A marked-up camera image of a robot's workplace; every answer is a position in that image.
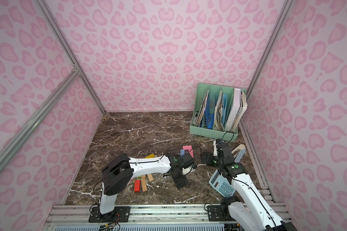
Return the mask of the pink block top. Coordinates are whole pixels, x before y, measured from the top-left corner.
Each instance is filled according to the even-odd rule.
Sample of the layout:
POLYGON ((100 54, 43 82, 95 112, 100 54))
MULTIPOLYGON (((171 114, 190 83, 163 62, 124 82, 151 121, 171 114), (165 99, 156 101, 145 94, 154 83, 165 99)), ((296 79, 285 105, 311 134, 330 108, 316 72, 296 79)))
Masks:
POLYGON ((192 146, 191 145, 182 146, 182 149, 190 151, 192 149, 192 146))

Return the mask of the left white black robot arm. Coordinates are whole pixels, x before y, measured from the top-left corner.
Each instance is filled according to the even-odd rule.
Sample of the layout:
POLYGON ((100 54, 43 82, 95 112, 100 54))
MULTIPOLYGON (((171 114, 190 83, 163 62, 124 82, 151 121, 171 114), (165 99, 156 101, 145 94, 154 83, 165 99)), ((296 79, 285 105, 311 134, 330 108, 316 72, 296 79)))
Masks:
POLYGON ((98 202, 98 213, 114 213, 117 195, 135 177, 156 173, 168 174, 173 178, 177 189, 181 189, 188 184, 186 175, 196 168, 197 164, 189 153, 183 156, 165 154, 154 158, 132 158, 127 154, 120 154, 102 169, 102 192, 98 202))

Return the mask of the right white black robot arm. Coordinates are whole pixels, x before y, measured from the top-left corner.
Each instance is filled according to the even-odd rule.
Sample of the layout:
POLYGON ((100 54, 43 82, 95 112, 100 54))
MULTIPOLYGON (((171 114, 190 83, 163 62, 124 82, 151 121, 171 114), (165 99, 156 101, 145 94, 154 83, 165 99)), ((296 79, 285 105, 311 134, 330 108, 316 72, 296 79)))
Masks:
POLYGON ((215 140, 214 152, 203 153, 201 162, 216 168, 209 184, 223 196, 218 206, 204 205, 209 221, 235 221, 245 231, 296 230, 268 204, 228 143, 215 140))

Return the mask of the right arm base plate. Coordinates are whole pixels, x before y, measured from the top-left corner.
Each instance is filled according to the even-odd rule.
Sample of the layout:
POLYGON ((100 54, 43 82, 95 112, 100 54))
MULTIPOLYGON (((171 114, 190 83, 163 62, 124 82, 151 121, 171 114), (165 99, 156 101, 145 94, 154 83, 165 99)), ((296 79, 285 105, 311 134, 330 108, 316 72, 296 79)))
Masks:
POLYGON ((235 221, 230 215, 225 213, 219 205, 206 205, 204 208, 207 212, 209 221, 235 221))

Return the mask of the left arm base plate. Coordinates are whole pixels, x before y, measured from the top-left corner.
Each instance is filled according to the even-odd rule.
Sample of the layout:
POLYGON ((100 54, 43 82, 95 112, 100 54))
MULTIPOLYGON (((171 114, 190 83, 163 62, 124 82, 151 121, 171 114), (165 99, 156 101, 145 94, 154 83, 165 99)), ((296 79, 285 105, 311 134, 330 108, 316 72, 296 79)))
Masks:
POLYGON ((128 222, 131 208, 127 206, 115 207, 112 212, 102 215, 98 207, 92 207, 88 219, 89 223, 128 222))

